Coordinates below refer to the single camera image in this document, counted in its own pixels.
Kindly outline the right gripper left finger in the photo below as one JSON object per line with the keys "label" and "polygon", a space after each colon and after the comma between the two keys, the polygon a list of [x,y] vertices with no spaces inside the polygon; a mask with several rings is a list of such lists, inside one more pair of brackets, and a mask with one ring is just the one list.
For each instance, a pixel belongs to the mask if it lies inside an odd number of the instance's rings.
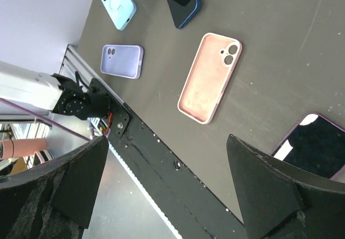
{"label": "right gripper left finger", "polygon": [[58,158],[1,177],[1,238],[82,238],[108,154],[96,137]]}

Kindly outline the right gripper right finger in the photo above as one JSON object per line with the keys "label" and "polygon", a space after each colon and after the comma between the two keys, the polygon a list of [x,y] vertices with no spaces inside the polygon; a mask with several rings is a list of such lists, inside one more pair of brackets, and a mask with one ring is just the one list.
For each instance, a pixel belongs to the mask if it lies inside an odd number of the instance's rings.
{"label": "right gripper right finger", "polygon": [[344,184],[229,135],[227,156],[248,238],[344,238]]}

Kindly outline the pink phone case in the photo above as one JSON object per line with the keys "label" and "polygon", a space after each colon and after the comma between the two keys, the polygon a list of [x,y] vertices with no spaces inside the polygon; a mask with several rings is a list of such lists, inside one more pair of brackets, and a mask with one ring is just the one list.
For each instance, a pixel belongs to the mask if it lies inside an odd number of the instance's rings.
{"label": "pink phone case", "polygon": [[210,123],[241,52],[239,40],[205,34],[178,99],[178,110],[200,124]]}

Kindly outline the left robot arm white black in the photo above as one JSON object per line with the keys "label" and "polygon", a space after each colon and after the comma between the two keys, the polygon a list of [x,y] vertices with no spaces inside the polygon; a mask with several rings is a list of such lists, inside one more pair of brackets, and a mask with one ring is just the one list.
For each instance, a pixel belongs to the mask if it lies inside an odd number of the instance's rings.
{"label": "left robot arm white black", "polygon": [[[132,19],[136,5],[133,0],[101,0],[115,26],[123,30]],[[75,72],[71,79],[59,74],[48,75],[9,64],[1,66],[1,101],[29,103],[55,114],[75,116],[81,120],[91,117],[112,118],[121,109],[107,89],[100,90],[92,81],[85,84]]]}

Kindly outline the light blue phone case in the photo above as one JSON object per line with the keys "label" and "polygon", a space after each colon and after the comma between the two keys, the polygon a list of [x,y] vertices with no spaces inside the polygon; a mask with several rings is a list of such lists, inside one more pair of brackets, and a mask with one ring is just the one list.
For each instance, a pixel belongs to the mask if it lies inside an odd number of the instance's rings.
{"label": "light blue phone case", "polygon": [[101,0],[114,26],[123,31],[136,13],[133,0]]}

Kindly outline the lavender phone case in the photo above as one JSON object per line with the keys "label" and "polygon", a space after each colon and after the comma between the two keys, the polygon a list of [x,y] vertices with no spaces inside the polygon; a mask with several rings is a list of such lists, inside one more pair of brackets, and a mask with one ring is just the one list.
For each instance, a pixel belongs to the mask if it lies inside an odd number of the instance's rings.
{"label": "lavender phone case", "polygon": [[141,75],[144,49],[139,45],[105,45],[100,72],[121,78],[138,79]]}

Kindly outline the purple edged black smartphone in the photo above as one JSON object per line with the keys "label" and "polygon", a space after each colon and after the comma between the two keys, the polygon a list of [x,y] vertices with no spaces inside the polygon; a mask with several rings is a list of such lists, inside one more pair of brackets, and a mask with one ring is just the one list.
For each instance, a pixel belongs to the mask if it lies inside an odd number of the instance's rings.
{"label": "purple edged black smartphone", "polygon": [[344,128],[318,113],[306,114],[270,155],[334,180],[344,172]]}

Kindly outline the aluminium frame rail front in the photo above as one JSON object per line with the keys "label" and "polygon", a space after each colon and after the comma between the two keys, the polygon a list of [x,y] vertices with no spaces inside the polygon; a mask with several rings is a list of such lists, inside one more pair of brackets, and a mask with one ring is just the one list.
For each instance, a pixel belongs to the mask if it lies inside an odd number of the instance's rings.
{"label": "aluminium frame rail front", "polygon": [[78,54],[77,47],[67,45],[65,55],[58,74],[74,78],[74,72],[78,71],[82,79],[89,84],[93,78],[97,79],[105,89],[115,98],[117,103],[123,107],[124,101],[112,90],[112,88],[97,74],[92,67]]}

